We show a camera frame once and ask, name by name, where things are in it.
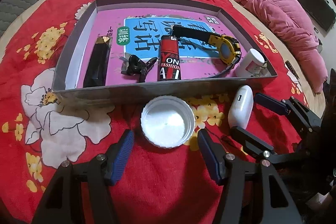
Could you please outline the pink quilted duvet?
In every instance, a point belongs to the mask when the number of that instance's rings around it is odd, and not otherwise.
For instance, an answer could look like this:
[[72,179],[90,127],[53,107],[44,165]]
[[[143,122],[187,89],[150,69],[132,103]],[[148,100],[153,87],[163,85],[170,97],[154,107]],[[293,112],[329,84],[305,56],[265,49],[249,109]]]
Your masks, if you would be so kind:
[[318,52],[313,24],[297,0],[234,0],[254,14],[280,40],[299,63],[315,93],[322,92],[328,73]]

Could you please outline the black hair claw clip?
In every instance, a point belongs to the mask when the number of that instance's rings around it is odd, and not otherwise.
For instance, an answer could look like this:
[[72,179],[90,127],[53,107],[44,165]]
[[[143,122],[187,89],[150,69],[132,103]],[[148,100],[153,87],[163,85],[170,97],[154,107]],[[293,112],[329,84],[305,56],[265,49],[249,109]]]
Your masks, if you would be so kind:
[[157,57],[153,57],[145,62],[137,55],[130,55],[128,59],[124,58],[121,74],[127,76],[139,75],[138,82],[144,83],[147,74],[154,67],[157,60]]

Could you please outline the red floral blanket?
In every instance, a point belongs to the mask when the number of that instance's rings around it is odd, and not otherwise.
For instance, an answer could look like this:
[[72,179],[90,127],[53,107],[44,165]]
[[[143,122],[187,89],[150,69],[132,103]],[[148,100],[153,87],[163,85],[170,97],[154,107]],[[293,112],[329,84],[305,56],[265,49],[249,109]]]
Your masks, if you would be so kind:
[[[135,145],[120,182],[110,190],[122,223],[210,223],[221,189],[210,179],[197,140],[173,150],[151,145],[139,129],[140,105],[108,108],[102,125],[88,128],[84,119],[69,118],[68,129],[55,135],[48,126],[52,72],[75,26],[75,12],[93,0],[45,0],[15,22],[1,62],[1,200],[10,214],[31,222],[39,201],[61,161],[85,162],[105,151],[127,128]],[[265,87],[277,99],[306,93],[289,77],[281,42],[254,27],[248,12],[232,0],[194,0],[223,8],[247,32],[276,68]]]

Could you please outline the black gold-topped lipstick tube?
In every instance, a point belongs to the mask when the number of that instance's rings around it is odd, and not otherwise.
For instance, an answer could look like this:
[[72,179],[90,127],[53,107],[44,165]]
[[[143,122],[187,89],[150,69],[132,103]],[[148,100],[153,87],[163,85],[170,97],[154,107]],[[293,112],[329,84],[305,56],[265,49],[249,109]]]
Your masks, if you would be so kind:
[[104,86],[110,54],[110,36],[99,36],[94,44],[83,87]]

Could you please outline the white plastic jar lid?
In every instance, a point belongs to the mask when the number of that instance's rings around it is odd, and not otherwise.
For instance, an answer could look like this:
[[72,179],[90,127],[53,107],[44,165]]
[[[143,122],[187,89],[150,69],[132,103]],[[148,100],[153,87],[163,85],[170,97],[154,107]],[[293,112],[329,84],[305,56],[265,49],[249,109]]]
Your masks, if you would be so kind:
[[195,129],[191,107],[174,96],[159,96],[150,100],[141,113],[144,137],[156,147],[171,149],[190,139]]

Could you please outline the small white bottle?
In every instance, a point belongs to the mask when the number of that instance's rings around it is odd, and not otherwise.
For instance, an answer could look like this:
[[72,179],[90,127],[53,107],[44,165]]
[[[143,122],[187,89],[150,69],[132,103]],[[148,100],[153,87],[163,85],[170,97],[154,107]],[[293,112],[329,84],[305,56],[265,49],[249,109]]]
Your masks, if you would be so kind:
[[266,58],[258,50],[251,48],[238,63],[234,74],[240,78],[259,77],[266,67]]

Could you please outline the white earbuds case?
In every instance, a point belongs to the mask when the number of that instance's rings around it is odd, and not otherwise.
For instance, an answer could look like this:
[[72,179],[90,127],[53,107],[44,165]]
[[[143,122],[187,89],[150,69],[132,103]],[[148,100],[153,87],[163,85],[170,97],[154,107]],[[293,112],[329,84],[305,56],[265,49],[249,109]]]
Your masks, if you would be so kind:
[[253,109],[253,92],[250,86],[241,86],[232,102],[228,112],[228,124],[230,128],[239,126],[247,128]]

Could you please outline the black wall television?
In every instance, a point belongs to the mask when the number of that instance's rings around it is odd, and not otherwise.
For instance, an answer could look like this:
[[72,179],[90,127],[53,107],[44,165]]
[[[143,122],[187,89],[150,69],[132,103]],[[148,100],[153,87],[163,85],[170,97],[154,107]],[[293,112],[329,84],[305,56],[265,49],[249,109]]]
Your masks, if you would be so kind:
[[328,32],[335,23],[335,11],[327,0],[297,0],[302,8]]

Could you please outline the black remote control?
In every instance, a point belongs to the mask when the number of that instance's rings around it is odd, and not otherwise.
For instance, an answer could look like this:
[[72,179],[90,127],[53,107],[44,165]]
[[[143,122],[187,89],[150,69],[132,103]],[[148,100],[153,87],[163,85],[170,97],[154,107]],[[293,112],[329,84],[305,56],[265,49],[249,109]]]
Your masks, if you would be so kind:
[[289,60],[285,61],[285,66],[288,69],[288,71],[290,71],[290,73],[297,79],[299,80],[299,76],[297,74],[297,72],[295,71],[294,67],[291,65]]

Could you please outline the yellow black wristwatch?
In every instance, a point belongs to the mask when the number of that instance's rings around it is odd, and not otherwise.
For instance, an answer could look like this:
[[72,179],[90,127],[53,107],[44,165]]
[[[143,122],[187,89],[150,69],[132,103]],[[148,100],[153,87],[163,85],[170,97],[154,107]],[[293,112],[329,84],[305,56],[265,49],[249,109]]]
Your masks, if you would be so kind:
[[197,39],[217,48],[221,61],[226,68],[220,73],[209,76],[209,78],[219,78],[226,76],[236,64],[239,63],[242,52],[239,42],[232,36],[221,35],[214,32],[196,30],[183,27],[181,25],[171,26],[171,35],[176,38]]

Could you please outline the grey cardboard box tray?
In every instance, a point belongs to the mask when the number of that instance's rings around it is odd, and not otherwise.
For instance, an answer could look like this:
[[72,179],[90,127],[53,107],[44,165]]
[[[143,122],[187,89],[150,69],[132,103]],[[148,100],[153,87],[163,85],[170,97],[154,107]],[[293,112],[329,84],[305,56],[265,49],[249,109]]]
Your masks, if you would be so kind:
[[[190,97],[217,94],[247,84],[268,85],[277,73],[269,59],[259,77],[236,77],[234,70],[211,79],[226,68],[217,48],[197,39],[178,40],[181,79],[159,81],[159,45],[172,25],[234,37],[241,59],[258,45],[247,29],[223,8],[192,0],[95,0],[83,12],[68,37],[56,65],[52,91],[68,105],[106,105],[146,102],[162,95]],[[110,36],[110,54],[104,86],[84,88],[90,56],[99,36]],[[121,74],[124,58],[158,60],[144,83],[139,75]]]

